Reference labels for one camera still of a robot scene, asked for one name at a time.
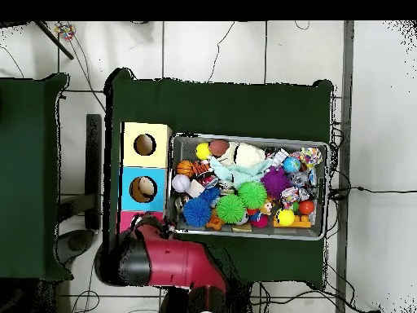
pink box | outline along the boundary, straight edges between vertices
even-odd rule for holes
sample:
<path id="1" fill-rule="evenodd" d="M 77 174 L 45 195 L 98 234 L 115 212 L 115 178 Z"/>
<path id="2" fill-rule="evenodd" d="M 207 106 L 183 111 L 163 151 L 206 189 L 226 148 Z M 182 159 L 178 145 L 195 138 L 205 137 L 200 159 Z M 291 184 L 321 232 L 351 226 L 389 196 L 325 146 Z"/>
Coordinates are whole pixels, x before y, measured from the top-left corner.
<path id="1" fill-rule="evenodd" d="M 160 211 L 153 211 L 153 215 L 158 218 L 161 222 L 163 222 L 162 213 Z M 120 224 L 120 233 L 123 231 L 127 231 L 130 229 L 130 225 L 132 223 L 133 218 L 136 215 L 143 216 L 145 214 L 145 211 L 121 211 L 121 224 Z"/>

round hole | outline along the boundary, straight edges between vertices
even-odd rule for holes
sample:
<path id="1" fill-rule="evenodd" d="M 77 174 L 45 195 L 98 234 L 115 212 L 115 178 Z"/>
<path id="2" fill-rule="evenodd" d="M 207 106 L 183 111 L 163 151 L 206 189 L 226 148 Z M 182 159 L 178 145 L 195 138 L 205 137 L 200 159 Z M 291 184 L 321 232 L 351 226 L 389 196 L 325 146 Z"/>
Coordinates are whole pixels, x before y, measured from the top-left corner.
<path id="1" fill-rule="evenodd" d="M 134 150 L 140 156 L 150 156 L 156 150 L 156 141 L 150 134 L 141 134 L 134 140 Z"/>
<path id="2" fill-rule="evenodd" d="M 157 193 L 155 181 L 148 176 L 139 176 L 130 183 L 129 194 L 138 203 L 153 201 Z"/>

green table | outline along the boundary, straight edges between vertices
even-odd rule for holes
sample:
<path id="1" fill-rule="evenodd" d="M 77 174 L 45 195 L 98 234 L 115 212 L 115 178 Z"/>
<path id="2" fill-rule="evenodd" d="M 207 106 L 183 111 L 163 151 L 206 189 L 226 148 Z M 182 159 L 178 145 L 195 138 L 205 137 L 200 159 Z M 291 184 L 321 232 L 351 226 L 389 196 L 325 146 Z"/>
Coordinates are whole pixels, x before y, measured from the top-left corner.
<path id="1" fill-rule="evenodd" d="M 104 199 L 109 201 L 103 204 L 103 237 L 115 232 L 120 166 L 118 129 L 122 121 L 166 124 L 174 132 L 329 143 L 332 93 L 329 81 L 313 86 L 138 81 L 123 68 L 108 78 L 104 92 L 108 98 Z M 223 262 L 229 254 L 244 282 L 297 280 L 319 289 L 323 286 L 324 240 L 190 234 L 181 237 L 206 245 Z"/>

red ball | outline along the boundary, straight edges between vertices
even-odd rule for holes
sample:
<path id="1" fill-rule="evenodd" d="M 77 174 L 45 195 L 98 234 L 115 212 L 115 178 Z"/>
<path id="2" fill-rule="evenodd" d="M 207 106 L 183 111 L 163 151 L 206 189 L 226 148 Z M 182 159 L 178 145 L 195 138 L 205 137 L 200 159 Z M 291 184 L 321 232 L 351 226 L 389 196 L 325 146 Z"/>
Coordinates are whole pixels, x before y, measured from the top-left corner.
<path id="1" fill-rule="evenodd" d="M 298 209 L 304 215 L 311 214 L 314 211 L 314 203 L 312 201 L 301 201 Z"/>

blue ball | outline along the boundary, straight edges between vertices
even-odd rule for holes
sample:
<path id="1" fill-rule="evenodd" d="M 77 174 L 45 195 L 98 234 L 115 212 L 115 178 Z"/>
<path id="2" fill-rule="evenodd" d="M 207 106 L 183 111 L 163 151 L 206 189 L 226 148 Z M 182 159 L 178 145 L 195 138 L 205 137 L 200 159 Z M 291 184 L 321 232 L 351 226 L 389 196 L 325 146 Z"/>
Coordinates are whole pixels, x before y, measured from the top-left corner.
<path id="1" fill-rule="evenodd" d="M 296 173 L 301 168 L 301 162 L 297 160 L 295 157 L 287 157 L 283 161 L 283 169 L 287 173 Z"/>

